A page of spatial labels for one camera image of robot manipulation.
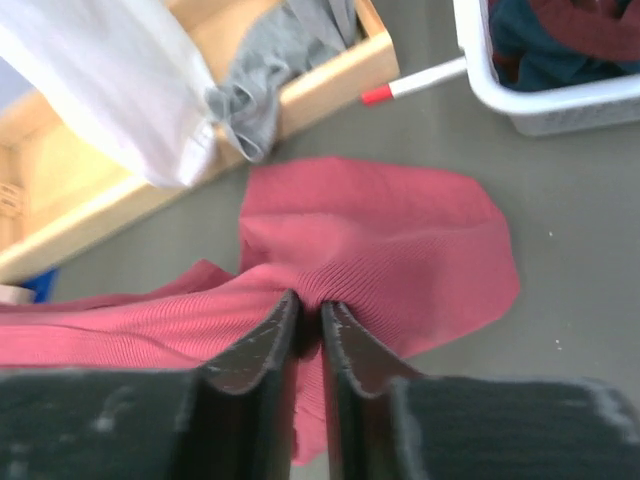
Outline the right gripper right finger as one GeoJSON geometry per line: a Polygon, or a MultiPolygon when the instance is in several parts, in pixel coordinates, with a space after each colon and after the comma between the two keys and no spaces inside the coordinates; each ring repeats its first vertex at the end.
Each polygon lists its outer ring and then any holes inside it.
{"type": "Polygon", "coordinates": [[[364,328],[341,302],[325,302],[322,361],[332,479],[401,479],[393,382],[423,375],[364,328]]]}

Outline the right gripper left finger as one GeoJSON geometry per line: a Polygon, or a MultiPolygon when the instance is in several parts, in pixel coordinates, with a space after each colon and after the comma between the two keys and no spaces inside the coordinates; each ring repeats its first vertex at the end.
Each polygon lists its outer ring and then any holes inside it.
{"type": "Polygon", "coordinates": [[[196,369],[175,478],[289,477],[299,318],[299,298],[288,291],[256,328],[196,369]]]}

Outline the red tank top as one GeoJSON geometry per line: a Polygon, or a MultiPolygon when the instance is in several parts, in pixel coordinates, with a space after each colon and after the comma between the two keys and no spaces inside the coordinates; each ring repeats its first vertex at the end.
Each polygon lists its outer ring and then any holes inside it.
{"type": "Polygon", "coordinates": [[[326,446],[321,307],[411,357],[498,320],[520,290],[507,222],[472,178],[343,158],[255,169],[237,274],[202,260],[144,294],[1,309],[5,479],[177,479],[195,371],[300,301],[291,462],[326,446]]]}

